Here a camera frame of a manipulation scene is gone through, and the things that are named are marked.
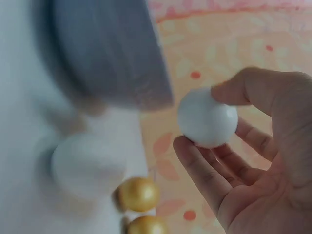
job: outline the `white ball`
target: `white ball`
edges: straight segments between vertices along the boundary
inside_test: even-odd
[[[85,200],[110,196],[124,178],[124,155],[93,134],[76,134],[52,155],[52,173],[67,193]]]
[[[237,128],[235,107],[216,102],[210,88],[191,90],[181,101],[178,123],[181,132],[196,145],[215,148],[227,143]]]

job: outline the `white foam ball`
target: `white foam ball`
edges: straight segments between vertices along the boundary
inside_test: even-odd
[[[204,148],[211,149],[227,143],[236,131],[237,122],[236,108],[216,102],[210,88],[191,90],[178,109],[181,132]]]
[[[67,138],[52,155],[52,173],[66,192],[85,200],[110,196],[124,178],[124,156],[93,134]]]

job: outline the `gold pearl bead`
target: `gold pearl bead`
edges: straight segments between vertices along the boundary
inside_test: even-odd
[[[132,178],[118,189],[118,200],[122,209],[146,212],[159,201],[159,188],[147,178]]]
[[[133,220],[127,234],[168,234],[167,225],[158,217],[143,216]]]

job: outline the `floral pattern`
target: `floral pattern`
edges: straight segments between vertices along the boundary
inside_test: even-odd
[[[184,8],[192,8],[198,1],[173,2],[183,2]],[[238,1],[225,0],[223,4],[226,2]],[[165,1],[151,2],[153,8],[162,8],[162,4],[167,5]],[[180,134],[177,105],[190,89],[221,82],[246,66],[312,74],[312,10],[193,15],[159,22],[157,29],[176,103],[171,109],[141,116],[150,177],[161,190],[157,215],[167,221],[173,234],[223,234],[172,148],[174,138]],[[244,107],[238,111],[255,126],[272,133],[270,119],[256,108]],[[230,145],[252,166],[268,167],[269,164],[238,137],[233,136]]]
[[[148,3],[158,20],[205,12],[312,6],[312,0],[148,0]]]

